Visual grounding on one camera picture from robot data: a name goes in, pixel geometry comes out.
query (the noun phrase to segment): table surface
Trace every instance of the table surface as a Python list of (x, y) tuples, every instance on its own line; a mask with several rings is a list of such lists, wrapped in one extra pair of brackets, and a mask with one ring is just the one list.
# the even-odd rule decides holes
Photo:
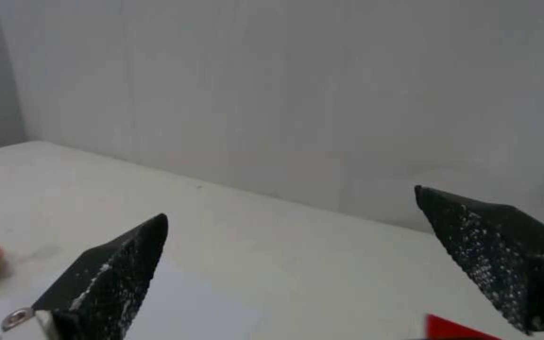
[(261, 311), (252, 339), (416, 338), (425, 313), (525, 338), (432, 235), (46, 142), (0, 148), (0, 298), (162, 212), (164, 260)]

